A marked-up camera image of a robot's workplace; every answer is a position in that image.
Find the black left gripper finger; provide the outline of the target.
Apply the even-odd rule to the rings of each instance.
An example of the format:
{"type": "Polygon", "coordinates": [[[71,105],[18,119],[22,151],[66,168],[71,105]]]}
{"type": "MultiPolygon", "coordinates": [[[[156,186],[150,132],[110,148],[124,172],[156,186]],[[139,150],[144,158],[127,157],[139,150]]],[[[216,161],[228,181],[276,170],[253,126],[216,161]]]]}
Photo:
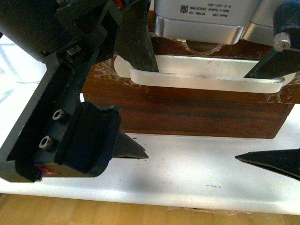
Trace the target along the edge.
{"type": "Polygon", "coordinates": [[[243,163],[300,180],[300,149],[255,151],[237,155],[235,158],[243,163]]]}
{"type": "Polygon", "coordinates": [[[145,148],[121,130],[118,133],[112,158],[148,159],[145,148]]]}

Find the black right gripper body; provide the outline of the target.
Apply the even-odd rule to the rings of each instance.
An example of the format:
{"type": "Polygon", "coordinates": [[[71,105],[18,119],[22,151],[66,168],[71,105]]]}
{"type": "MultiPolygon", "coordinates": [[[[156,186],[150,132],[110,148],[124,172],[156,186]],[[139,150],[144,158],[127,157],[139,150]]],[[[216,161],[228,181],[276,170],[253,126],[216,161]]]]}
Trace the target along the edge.
{"type": "Polygon", "coordinates": [[[0,149],[9,182],[43,177],[97,177],[112,159],[121,125],[118,107],[97,108],[80,93],[96,63],[111,59],[121,0],[3,0],[0,34],[46,73],[0,149]]]}

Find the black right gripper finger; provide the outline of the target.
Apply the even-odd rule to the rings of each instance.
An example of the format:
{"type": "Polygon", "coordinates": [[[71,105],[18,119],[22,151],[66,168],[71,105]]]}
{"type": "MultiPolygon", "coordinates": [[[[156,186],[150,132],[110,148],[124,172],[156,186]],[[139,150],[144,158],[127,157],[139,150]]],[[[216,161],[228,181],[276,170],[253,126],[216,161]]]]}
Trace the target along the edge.
{"type": "Polygon", "coordinates": [[[254,79],[277,79],[300,71],[300,52],[270,50],[245,76],[254,79]]]}
{"type": "Polygon", "coordinates": [[[122,0],[122,19],[114,50],[135,69],[157,72],[158,65],[148,28],[150,0],[122,0]]]}

